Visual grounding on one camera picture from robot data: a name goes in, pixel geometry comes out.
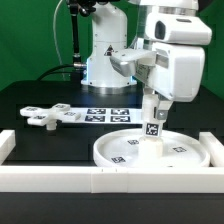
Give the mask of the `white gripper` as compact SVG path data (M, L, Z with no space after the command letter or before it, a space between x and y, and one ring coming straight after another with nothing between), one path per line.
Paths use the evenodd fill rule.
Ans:
M152 44L152 51L156 53L155 65L138 62L135 77L159 93L155 118L164 123L172 101L191 102L197 95L205 53L198 46L159 42Z

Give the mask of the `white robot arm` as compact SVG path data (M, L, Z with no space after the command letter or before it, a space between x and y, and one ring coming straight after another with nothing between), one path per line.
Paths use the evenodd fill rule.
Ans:
M173 102L198 93L211 29L196 16L199 0L127 0L139 6L132 44L126 44L127 17L96 0L93 50L84 83L101 91L145 84L143 120L163 123Z

